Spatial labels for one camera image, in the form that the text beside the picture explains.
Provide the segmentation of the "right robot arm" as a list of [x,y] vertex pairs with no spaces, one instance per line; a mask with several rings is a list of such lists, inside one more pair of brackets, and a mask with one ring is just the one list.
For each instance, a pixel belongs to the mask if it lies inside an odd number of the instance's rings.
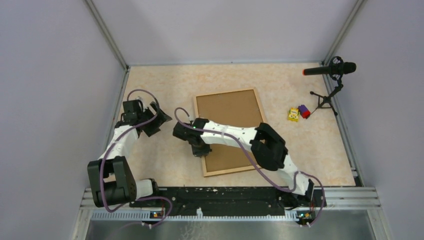
[[299,206],[314,198],[314,183],[294,164],[285,140],[267,123],[256,127],[237,127],[196,118],[190,123],[178,121],[172,135],[188,142],[196,157],[207,156],[211,145],[239,148],[254,169],[274,188],[293,195]]

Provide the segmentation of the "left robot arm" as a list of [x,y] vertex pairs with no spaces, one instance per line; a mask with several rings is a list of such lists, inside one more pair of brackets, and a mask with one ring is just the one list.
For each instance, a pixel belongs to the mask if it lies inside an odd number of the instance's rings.
[[151,137],[172,118],[161,110],[157,101],[145,106],[141,100],[127,100],[122,105],[123,113],[114,126],[106,151],[87,166],[93,202],[102,208],[141,198],[147,206],[154,207],[161,198],[157,182],[153,178],[135,180],[128,159],[142,133]]

